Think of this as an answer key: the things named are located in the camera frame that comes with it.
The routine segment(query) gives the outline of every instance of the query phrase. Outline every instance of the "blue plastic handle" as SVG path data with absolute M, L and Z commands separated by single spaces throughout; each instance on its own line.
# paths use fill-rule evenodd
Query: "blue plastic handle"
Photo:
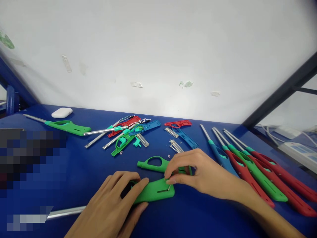
M 178 134 L 181 138 L 183 138 L 186 143 L 192 148 L 192 149 L 196 149 L 199 147 L 199 145 L 192 139 L 190 138 L 185 132 L 183 132 L 181 129 L 178 128 L 174 128 L 172 127 L 172 130 Z
M 230 159 L 227 156 L 227 154 L 220 149 L 219 147 L 217 147 L 212 140 L 209 140 L 209 145 L 211 147 L 212 152 L 214 153 L 214 155 L 216 156 L 219 164 L 224 167 L 228 172 L 232 173 L 233 175 L 237 176 L 239 178 L 239 175 L 236 173 L 236 171 L 234 170 L 234 168 L 231 165 Z
M 130 136 L 142 133 L 144 131 L 151 130 L 153 128 L 159 127 L 161 123 L 158 120 L 146 123 L 146 124 L 136 124 L 134 128 L 129 133 Z

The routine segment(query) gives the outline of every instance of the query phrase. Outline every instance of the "fingernail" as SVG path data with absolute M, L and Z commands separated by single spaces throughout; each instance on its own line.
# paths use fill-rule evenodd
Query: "fingernail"
M 174 179 L 170 179 L 166 181 L 167 184 L 172 185 L 172 184 L 176 184 L 176 181 Z
M 143 205 L 142 212 L 148 207 L 148 205 L 149 205 L 148 203 Z

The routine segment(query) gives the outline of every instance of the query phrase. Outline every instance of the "metal frame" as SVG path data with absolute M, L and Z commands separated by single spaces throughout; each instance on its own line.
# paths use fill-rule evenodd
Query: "metal frame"
M 262 105 L 256 109 L 243 123 L 247 129 L 252 130 L 262 119 L 270 114 L 282 102 L 296 91 L 316 94 L 317 90 L 302 88 L 317 74 L 317 52 L 310 57 L 289 79 L 286 80 Z
M 6 115 L 38 104 L 0 55 L 0 85 L 7 90 Z

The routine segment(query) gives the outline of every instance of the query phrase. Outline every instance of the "hand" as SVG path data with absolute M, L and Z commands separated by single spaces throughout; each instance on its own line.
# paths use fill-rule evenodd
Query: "hand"
M 178 167 L 193 166 L 195 175 L 175 174 L 172 172 Z M 199 192 L 209 194 L 216 198 L 240 201 L 244 192 L 254 193 L 251 186 L 244 180 L 229 173 L 201 149 L 194 149 L 174 155 L 169 162 L 165 175 L 167 184 L 181 183 L 189 185 Z
M 121 199 L 123 189 L 131 180 L 139 182 Z M 139 204 L 127 219 L 126 217 L 134 201 L 148 183 L 148 178 L 141 180 L 136 172 L 118 171 L 108 176 L 65 238 L 130 237 L 148 203 Z

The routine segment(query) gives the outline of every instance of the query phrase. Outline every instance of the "finger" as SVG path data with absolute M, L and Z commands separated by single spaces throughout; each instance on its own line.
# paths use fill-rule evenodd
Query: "finger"
M 127 171 L 117 171 L 115 172 L 112 177 L 110 178 L 109 182 L 106 184 L 106 186 L 102 190 L 102 194 L 110 192 L 114 186 L 117 184 L 117 182 L 121 179 L 121 177 L 126 173 Z
M 140 195 L 146 185 L 148 185 L 149 179 L 144 178 L 136 185 L 134 185 L 128 194 L 122 199 L 122 206 L 124 206 L 128 211 L 132 207 L 136 198 Z
M 186 184 L 188 186 L 195 188 L 195 177 L 185 174 L 173 175 L 169 180 L 166 181 L 167 184 Z
M 178 157 L 183 157 L 183 156 L 187 156 L 187 155 L 192 155 L 194 153 L 198 153 L 198 150 L 200 150 L 200 149 L 193 149 L 193 150 L 185 151 L 185 152 L 182 152 L 182 153 L 178 153 L 178 154 L 175 154 L 173 156 L 173 158 L 178 158 Z
M 139 218 L 142 214 L 142 212 L 144 212 L 144 210 L 147 208 L 148 203 L 147 202 L 143 202 L 140 203 L 131 213 L 131 215 L 128 217 L 128 219 L 126 220 L 125 224 L 123 225 L 118 238 L 126 238 L 126 237 L 130 237 L 131 233 L 133 231 L 133 229 L 135 228 L 136 224 L 139 221 Z
M 100 186 L 100 188 L 98 189 L 98 191 L 96 192 L 96 194 L 100 194 L 102 193 L 102 191 L 104 190 L 104 188 L 107 186 L 107 184 L 109 183 L 110 179 L 112 178 L 112 175 L 109 175 L 105 181 L 102 183 L 102 185 Z
M 179 167 L 183 167 L 183 166 L 197 166 L 198 163 L 198 157 L 200 157 L 202 155 L 200 155 L 199 153 L 195 153 L 195 154 L 191 154 L 189 156 L 182 156 L 182 157 L 173 157 L 172 160 L 168 163 L 168 166 L 166 168 L 166 171 L 164 173 L 164 178 L 168 179 L 172 172 L 179 168 Z
M 137 172 L 125 172 L 120 180 L 117 182 L 117 184 L 114 186 L 111 193 L 120 197 L 122 191 L 131 180 L 140 181 L 140 175 Z

